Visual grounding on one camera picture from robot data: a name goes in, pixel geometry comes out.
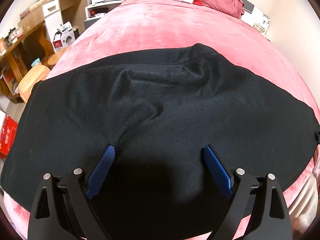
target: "pink blanket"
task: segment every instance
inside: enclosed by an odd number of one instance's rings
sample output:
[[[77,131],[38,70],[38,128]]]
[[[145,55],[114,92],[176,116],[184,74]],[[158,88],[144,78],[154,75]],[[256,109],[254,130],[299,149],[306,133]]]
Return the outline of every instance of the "pink blanket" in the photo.
[[[195,43],[214,48],[233,64],[288,91],[313,108],[320,121],[319,108],[304,80],[275,46],[254,28],[219,11],[172,0],[125,0],[77,39],[48,78],[114,54],[187,47]],[[310,160],[300,177],[284,192],[288,206],[313,168],[314,162]],[[27,236],[29,213],[7,194],[5,205],[17,228]],[[248,220],[249,217],[242,220],[235,238],[243,235]]]

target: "red box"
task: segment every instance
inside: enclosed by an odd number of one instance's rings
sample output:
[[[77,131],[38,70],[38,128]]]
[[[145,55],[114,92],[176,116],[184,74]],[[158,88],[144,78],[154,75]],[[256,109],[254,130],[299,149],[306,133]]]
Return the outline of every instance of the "red box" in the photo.
[[[8,155],[16,137],[17,127],[18,124],[6,114],[0,133],[0,157],[6,158]]]
[[[53,46],[54,46],[56,49],[63,47],[62,41],[61,41],[61,40],[54,41],[54,42],[53,42]]]

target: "cardboard box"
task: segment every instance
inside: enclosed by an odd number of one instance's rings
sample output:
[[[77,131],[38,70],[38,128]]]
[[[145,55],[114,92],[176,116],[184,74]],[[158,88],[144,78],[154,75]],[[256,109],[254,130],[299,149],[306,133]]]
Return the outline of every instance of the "cardboard box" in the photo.
[[[58,52],[59,50],[70,46],[75,41],[75,34],[73,33],[71,23],[67,22],[57,29],[53,38],[53,46],[55,51]]]
[[[2,124],[0,130],[0,157],[6,158],[16,136],[18,124],[2,111],[0,111],[0,124]]]

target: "red pillow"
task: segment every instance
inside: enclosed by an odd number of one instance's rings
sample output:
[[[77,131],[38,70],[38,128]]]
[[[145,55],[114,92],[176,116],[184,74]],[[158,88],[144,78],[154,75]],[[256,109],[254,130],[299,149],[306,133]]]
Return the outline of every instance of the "red pillow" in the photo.
[[[200,0],[204,6],[223,12],[237,19],[244,14],[241,0]]]

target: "silver screw head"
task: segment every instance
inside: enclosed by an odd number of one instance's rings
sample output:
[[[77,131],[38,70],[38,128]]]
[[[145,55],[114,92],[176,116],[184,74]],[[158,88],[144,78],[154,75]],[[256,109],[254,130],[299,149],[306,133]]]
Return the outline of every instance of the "silver screw head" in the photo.
[[[73,174],[79,175],[79,174],[81,174],[81,172],[82,172],[82,169],[76,168],[76,169],[73,171]]]
[[[274,180],[276,178],[276,176],[273,175],[272,173],[269,173],[268,174],[268,178],[271,179],[271,180]]]
[[[46,174],[43,175],[43,178],[44,178],[44,179],[49,179],[50,176],[51,176],[50,173],[46,173]]]
[[[239,175],[244,175],[245,171],[244,171],[244,169],[238,168],[238,169],[236,169],[236,173],[238,173]]]

